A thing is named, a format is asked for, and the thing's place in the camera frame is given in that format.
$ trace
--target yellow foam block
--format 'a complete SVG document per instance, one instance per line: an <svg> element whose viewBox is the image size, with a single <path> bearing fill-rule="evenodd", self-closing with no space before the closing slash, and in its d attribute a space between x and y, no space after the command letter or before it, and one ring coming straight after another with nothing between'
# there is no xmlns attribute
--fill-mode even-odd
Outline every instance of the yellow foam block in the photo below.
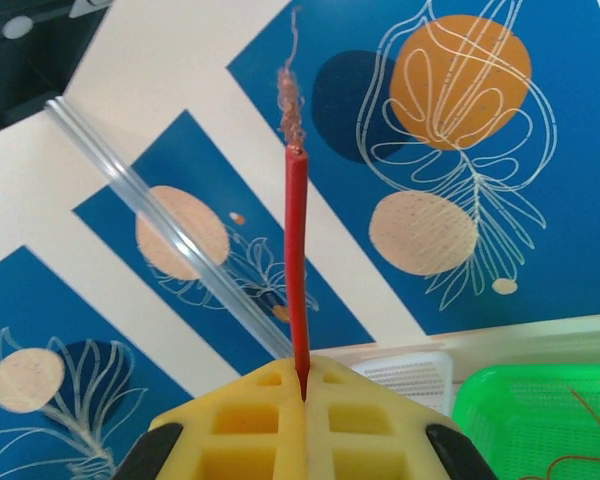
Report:
<svg viewBox="0 0 600 480"><path fill-rule="evenodd" d="M448 480L425 428L447 417L312 357L303 403L277 360L151 424L183 430L157 480Z"/></svg>

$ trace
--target clear plastic tube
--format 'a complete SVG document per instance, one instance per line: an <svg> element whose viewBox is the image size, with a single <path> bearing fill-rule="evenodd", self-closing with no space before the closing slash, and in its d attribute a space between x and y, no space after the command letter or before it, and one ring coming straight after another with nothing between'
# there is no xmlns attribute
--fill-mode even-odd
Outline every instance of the clear plastic tube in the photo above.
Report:
<svg viewBox="0 0 600 480"><path fill-rule="evenodd" d="M145 219L180 257L200 273L205 287L236 320L274 357L292 356L291 342L235 284L227 273L211 261L200 245L152 195L148 185L129 168L63 97L47 102L47 111L80 147L93 164L110 180L122 201Z"/></svg>

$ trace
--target brown string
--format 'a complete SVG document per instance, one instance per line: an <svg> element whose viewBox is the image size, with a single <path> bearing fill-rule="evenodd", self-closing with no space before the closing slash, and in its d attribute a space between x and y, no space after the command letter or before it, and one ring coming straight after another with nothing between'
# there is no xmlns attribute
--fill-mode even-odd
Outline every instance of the brown string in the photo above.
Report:
<svg viewBox="0 0 600 480"><path fill-rule="evenodd" d="M291 71L291 63L298 51L296 16L299 9L300 7L295 7L291 12L291 34L293 35L291 54L284 62L284 67L278 70L278 108L282 111L280 131L284 134L284 141L287 145L302 150L306 134L302 129L300 110L304 99L300 96L296 77Z"/></svg>
<svg viewBox="0 0 600 480"><path fill-rule="evenodd" d="M587 401L575 390L571 389L571 395L576 397L576 399L582 404L584 408L587 409L589 414L594 418L596 423L598 424L598 428L600 429L600 417L596 414L593 408L587 403ZM594 462L600 463L600 458L598 457L588 457L585 455L563 455L562 457L556 458L551 464L549 468L547 468L545 477L538 477L536 475L526 475L524 477L519 478L518 480L551 480L553 477L553 470L558 466L558 464L565 462L567 460L580 460L584 462Z"/></svg>

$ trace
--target blue poster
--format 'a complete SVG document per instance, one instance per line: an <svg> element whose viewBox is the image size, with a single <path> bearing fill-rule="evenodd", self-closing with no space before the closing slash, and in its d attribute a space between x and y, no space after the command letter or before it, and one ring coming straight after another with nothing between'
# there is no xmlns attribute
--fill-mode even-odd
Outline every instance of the blue poster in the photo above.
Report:
<svg viewBox="0 0 600 480"><path fill-rule="evenodd" d="M290 336L283 231L191 115L182 113L133 168L211 259ZM75 212L239 373L272 360L206 290L199 274L111 189ZM306 302L312 348L373 341L311 264Z"/></svg>
<svg viewBox="0 0 600 480"><path fill-rule="evenodd" d="M600 314L597 2L301 4L311 180L423 329ZM228 67L272 128L292 7Z"/></svg>
<svg viewBox="0 0 600 480"><path fill-rule="evenodd" d="M0 479L109 479L190 399L29 250L0 262Z"/></svg>

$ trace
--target black plastic part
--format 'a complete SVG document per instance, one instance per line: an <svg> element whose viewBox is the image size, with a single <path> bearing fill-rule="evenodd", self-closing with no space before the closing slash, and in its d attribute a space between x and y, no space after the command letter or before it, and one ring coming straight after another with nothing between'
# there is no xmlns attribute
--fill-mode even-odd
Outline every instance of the black plastic part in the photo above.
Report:
<svg viewBox="0 0 600 480"><path fill-rule="evenodd" d="M444 425L429 425L427 437L451 480L498 480L475 445Z"/></svg>
<svg viewBox="0 0 600 480"><path fill-rule="evenodd" d="M142 435L111 480L155 480L182 429L179 423L167 423Z"/></svg>

